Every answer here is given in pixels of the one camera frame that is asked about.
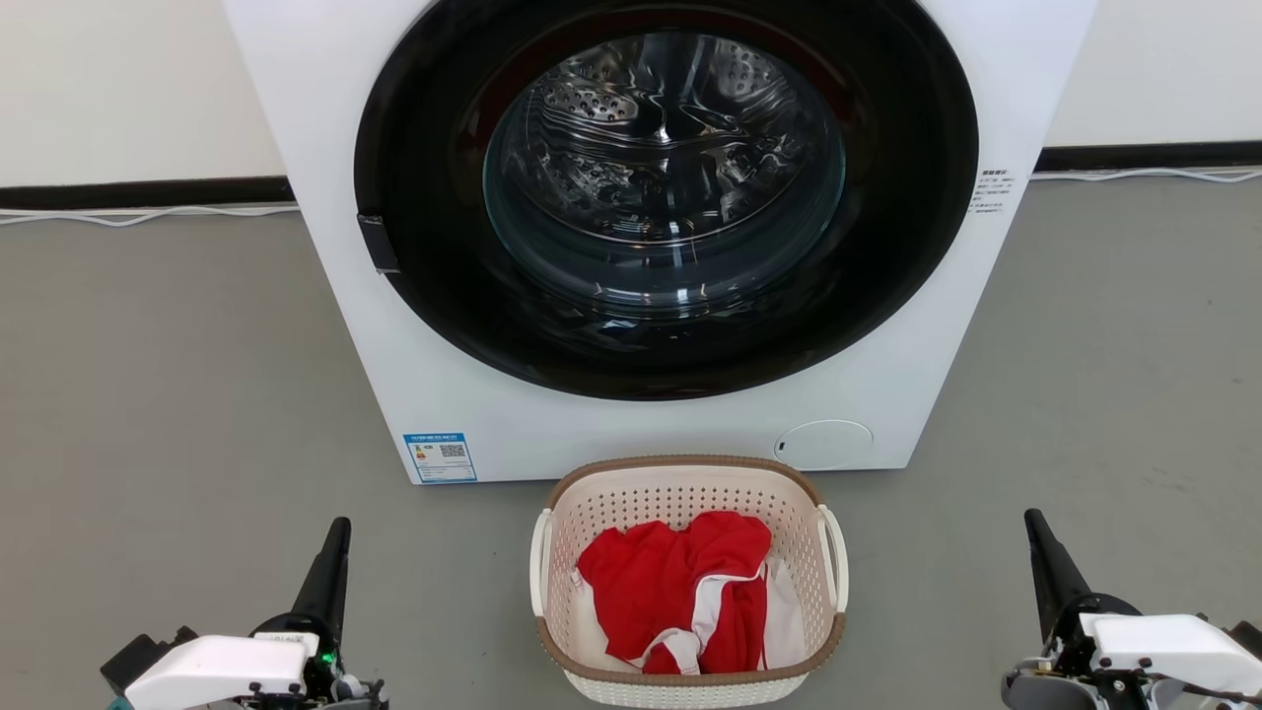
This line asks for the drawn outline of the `steel washing machine drum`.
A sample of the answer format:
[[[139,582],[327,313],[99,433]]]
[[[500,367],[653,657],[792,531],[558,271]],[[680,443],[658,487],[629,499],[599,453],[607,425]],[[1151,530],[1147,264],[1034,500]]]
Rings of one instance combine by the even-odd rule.
[[[528,277],[597,311],[681,318],[752,300],[817,251],[846,141],[798,68],[729,37],[656,32],[541,72],[482,166]]]

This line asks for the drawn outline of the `red garment with white trim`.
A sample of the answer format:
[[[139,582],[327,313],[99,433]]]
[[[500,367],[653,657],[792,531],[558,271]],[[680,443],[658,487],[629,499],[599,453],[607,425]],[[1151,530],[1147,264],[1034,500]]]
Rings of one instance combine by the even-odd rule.
[[[597,535],[577,573],[594,595],[604,653],[646,675],[765,668],[771,544],[762,521],[729,511],[681,530],[650,521]]]

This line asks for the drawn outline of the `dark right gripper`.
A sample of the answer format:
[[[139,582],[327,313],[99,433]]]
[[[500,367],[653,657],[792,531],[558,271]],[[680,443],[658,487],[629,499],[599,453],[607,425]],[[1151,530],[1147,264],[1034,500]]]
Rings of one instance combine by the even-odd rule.
[[[1044,648],[1001,678],[1002,701],[1010,710],[1145,710],[1140,673],[1106,670],[1085,631],[1088,614],[1140,610],[1113,595],[1092,594],[1042,511],[1023,512],[1023,528]]]

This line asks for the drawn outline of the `round white filter cover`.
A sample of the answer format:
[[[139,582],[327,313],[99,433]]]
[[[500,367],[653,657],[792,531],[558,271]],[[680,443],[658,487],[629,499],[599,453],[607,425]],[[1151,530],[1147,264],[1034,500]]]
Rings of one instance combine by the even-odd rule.
[[[798,470],[844,470],[870,451],[875,435],[864,424],[853,421],[811,421],[799,424],[776,441],[774,455]]]

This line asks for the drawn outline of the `cream perforated laundry basket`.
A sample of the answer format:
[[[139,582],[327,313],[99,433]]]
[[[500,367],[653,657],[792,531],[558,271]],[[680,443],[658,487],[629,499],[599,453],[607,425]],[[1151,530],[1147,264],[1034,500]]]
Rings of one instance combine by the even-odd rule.
[[[591,586],[577,573],[597,535],[650,521],[685,528],[711,511],[762,521],[801,599],[808,657],[756,673],[641,673],[604,653]],[[740,457],[639,457],[565,475],[533,526],[530,602],[541,647],[591,700],[639,710],[724,710],[798,690],[837,651],[847,624],[849,566],[840,526],[805,475]]]

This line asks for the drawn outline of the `black round washing machine door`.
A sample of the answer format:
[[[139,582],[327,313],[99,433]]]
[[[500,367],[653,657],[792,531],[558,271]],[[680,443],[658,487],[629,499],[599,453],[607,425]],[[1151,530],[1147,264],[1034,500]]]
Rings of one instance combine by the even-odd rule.
[[[817,251],[752,300],[681,318],[597,311],[528,277],[481,175],[512,100],[618,37],[729,37],[798,68],[847,150]],[[355,148],[357,214],[380,214],[387,282],[464,356],[528,383],[626,401],[708,399],[833,358],[892,318],[955,242],[981,158],[972,84],[917,0],[437,0],[398,42]]]

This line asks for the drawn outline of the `white front-load washing machine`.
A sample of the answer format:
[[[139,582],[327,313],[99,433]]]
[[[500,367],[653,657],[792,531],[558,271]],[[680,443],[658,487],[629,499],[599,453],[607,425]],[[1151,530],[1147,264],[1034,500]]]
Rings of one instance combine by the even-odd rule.
[[[374,269],[356,221],[358,127],[387,58],[437,0],[221,1],[408,475],[414,480],[405,433],[464,433],[477,482],[490,482],[558,479],[583,463],[623,457],[779,462],[774,449],[784,433],[827,419],[864,424],[875,435],[864,458],[844,470],[906,467],[1099,0],[917,0],[941,24],[972,84],[977,177],[987,168],[1017,175],[1010,207],[969,214],[969,198],[928,282],[833,358],[751,390],[669,401],[591,399],[488,368],[437,335]]]

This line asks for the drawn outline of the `small printed text sticker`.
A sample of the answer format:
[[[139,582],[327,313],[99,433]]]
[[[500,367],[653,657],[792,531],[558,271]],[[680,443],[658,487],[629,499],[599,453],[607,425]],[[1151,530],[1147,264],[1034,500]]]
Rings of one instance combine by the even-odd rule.
[[[968,206],[968,214],[1005,214],[1017,187],[1017,175],[1007,168],[978,172]]]

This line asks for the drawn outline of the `blue energy label sticker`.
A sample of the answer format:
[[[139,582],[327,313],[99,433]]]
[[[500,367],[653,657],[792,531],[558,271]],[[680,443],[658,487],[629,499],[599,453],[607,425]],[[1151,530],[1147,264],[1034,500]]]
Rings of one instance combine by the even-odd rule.
[[[403,444],[418,486],[478,480],[464,433],[405,433]]]

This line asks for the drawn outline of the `dark wall baseboard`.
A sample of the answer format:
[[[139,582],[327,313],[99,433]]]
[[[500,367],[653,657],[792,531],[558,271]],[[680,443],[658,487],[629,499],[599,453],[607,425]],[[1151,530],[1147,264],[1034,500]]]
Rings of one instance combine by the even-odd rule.
[[[203,178],[4,187],[0,211],[103,211],[180,206],[273,206],[297,201],[285,177]]]
[[[1037,174],[1129,172],[1141,168],[1262,168],[1262,140],[1045,148]]]

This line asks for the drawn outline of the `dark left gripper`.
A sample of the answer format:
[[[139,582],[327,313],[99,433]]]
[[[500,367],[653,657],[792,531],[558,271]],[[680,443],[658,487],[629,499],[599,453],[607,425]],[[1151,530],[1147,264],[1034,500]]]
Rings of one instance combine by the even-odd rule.
[[[334,518],[292,609],[252,631],[255,639],[302,643],[308,656],[302,681],[288,691],[266,694],[252,684],[251,710],[390,710],[382,678],[356,678],[341,653],[351,533],[348,518]]]

